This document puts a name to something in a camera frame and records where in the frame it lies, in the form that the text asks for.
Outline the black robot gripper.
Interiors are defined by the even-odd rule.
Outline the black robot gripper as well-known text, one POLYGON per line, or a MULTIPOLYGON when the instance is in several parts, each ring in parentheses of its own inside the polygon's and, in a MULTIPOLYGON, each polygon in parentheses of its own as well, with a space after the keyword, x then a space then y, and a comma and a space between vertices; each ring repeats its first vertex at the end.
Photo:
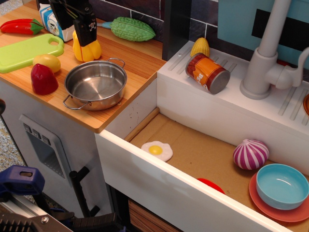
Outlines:
POLYGON ((49 3, 62 29, 74 25, 81 47, 97 39, 97 21, 88 0, 50 0, 49 3))

